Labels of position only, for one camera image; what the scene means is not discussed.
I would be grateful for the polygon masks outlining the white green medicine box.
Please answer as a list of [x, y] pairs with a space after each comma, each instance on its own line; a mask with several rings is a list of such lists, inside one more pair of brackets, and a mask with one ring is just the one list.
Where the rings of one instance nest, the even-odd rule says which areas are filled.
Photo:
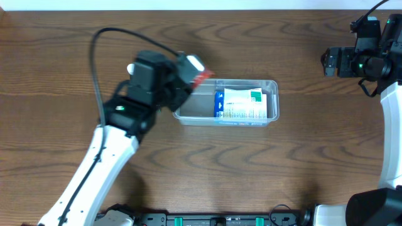
[[225, 104], [260, 103], [263, 100], [261, 88], [249, 90], [224, 89]]

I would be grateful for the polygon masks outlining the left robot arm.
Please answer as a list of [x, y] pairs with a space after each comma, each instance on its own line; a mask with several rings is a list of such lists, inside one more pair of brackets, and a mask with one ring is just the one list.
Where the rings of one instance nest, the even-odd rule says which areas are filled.
[[100, 124], [83, 161], [39, 225], [101, 225], [101, 205], [154, 126], [157, 110], [176, 111], [211, 74], [196, 55], [180, 53], [172, 61], [155, 51], [139, 52], [130, 78], [101, 105]]

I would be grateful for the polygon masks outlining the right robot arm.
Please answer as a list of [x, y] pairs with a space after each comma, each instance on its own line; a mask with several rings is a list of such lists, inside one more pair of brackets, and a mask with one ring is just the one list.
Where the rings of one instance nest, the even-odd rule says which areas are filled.
[[345, 205], [317, 205], [313, 225], [401, 225], [401, 15], [384, 27], [366, 14], [350, 24], [353, 47], [330, 47], [321, 56], [325, 76], [377, 84], [384, 115], [384, 157], [378, 187], [352, 195]]

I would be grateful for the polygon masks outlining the black bottle white cap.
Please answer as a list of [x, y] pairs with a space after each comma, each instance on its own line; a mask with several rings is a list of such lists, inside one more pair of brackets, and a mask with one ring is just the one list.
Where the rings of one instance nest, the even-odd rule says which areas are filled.
[[135, 65], [133, 64], [133, 63], [130, 63], [128, 66], [127, 66], [127, 71], [128, 71], [128, 73], [130, 74], [130, 75], [134, 75], [134, 68], [135, 68]]

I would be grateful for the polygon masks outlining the clear plastic container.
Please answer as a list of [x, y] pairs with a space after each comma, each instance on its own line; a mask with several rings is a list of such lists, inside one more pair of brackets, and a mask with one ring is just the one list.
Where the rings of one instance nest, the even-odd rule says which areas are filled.
[[[224, 89], [261, 88], [267, 95], [268, 117], [265, 119], [233, 119], [214, 117], [215, 93]], [[190, 98], [173, 115], [183, 125], [266, 127], [280, 116], [278, 84], [274, 80], [208, 79], [197, 87]]]

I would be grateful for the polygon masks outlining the red white Panadol box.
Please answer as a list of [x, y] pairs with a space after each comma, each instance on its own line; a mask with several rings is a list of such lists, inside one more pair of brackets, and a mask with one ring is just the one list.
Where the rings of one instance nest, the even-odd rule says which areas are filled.
[[202, 72], [199, 72], [194, 79], [192, 80], [192, 89], [196, 89], [199, 85], [205, 82], [208, 78], [214, 75], [214, 72], [208, 69], [205, 69]]

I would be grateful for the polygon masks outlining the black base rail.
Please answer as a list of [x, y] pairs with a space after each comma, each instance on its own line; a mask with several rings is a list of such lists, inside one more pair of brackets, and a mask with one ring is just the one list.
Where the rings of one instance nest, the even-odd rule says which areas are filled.
[[109, 210], [95, 218], [95, 225], [132, 226], [270, 226], [311, 225], [310, 217], [300, 217], [291, 212], [274, 212], [267, 215], [192, 215], [165, 213], [124, 213]]

